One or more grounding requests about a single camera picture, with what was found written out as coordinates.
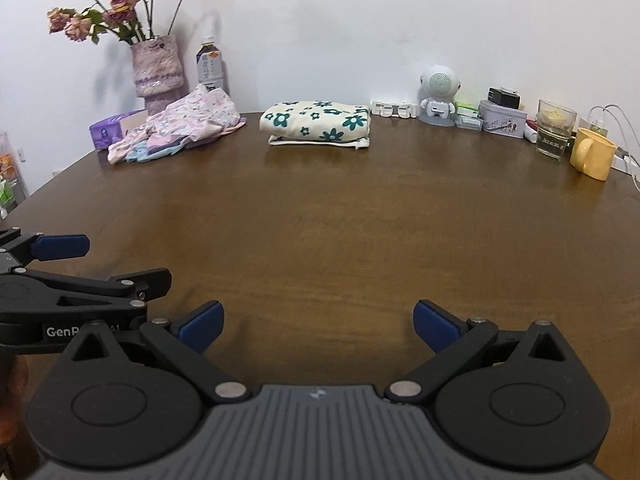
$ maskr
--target finger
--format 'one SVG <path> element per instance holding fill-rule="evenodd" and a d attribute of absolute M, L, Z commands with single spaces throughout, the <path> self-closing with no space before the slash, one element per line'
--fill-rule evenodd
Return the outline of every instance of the finger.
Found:
<path fill-rule="evenodd" d="M 7 379 L 7 388 L 18 399 L 24 396 L 29 381 L 29 366 L 27 359 L 23 355 L 18 355 L 14 360 L 14 365 L 9 371 Z"/>

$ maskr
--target pink vase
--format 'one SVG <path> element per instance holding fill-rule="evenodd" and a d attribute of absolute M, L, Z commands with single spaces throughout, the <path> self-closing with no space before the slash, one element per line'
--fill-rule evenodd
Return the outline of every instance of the pink vase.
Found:
<path fill-rule="evenodd" d="M 160 36 L 131 47 L 136 95 L 150 115 L 164 110 L 182 94 L 184 73 L 175 36 Z"/>

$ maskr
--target purple tissue box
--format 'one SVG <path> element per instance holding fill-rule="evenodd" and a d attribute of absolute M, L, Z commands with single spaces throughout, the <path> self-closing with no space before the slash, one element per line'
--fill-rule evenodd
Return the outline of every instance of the purple tissue box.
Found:
<path fill-rule="evenodd" d="M 114 142 L 122 140 L 129 131 L 144 124 L 149 117 L 147 110 L 137 110 L 114 115 L 89 126 L 91 138 L 96 150 L 104 150 Z"/>

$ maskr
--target folded cloth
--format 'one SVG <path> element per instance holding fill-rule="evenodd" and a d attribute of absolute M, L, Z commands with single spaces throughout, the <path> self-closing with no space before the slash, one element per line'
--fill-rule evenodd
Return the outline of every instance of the folded cloth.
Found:
<path fill-rule="evenodd" d="M 180 144 L 169 146 L 154 153 L 149 153 L 148 141 L 143 140 L 142 142 L 137 143 L 133 147 L 133 149 L 129 153 L 127 153 L 127 156 L 124 158 L 124 160 L 126 160 L 127 162 L 148 162 L 150 160 L 156 160 L 156 158 L 161 158 L 163 156 L 175 155 L 181 149 L 183 149 L 188 140 L 189 138 L 185 137 Z"/>
<path fill-rule="evenodd" d="M 231 132 L 242 128 L 245 124 L 246 119 L 241 118 L 240 122 L 236 124 L 236 126 L 225 130 L 223 135 L 230 134 Z M 195 148 L 196 146 L 213 142 L 214 140 L 218 140 L 220 137 L 222 137 L 222 135 L 205 137 L 204 139 L 196 140 L 195 142 L 191 140 L 191 137 L 183 137 L 182 139 L 173 142 L 171 145 L 154 151 L 149 149 L 148 140 L 142 140 L 142 142 L 133 146 L 131 151 L 125 156 L 124 160 L 127 162 L 149 162 L 150 160 L 156 160 L 156 158 L 162 158 L 167 155 L 175 155 L 183 148 Z"/>
<path fill-rule="evenodd" d="M 269 108 L 260 117 L 269 144 L 369 146 L 369 107 L 330 101 L 295 101 Z"/>
<path fill-rule="evenodd" d="M 196 142 L 231 133 L 238 129 L 239 122 L 234 102 L 222 89 L 209 92 L 199 84 L 193 92 L 147 118 L 145 124 L 109 146 L 108 161 L 115 164 L 122 160 L 142 140 L 147 140 L 147 152 L 153 154 L 169 146 L 182 147 L 184 139 Z"/>

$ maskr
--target blue gripper pad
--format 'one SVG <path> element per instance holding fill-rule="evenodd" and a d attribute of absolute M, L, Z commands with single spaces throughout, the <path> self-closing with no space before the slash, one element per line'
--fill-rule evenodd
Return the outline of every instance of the blue gripper pad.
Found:
<path fill-rule="evenodd" d="M 422 301 L 414 307 L 414 330 L 436 353 L 462 336 L 459 327 Z"/>
<path fill-rule="evenodd" d="M 219 301 L 209 301 L 184 322 L 174 322 L 172 333 L 191 350 L 202 354 L 222 334 L 225 309 Z"/>
<path fill-rule="evenodd" d="M 31 244 L 31 256 L 41 262 L 86 256 L 91 242 L 86 235 L 43 235 Z"/>

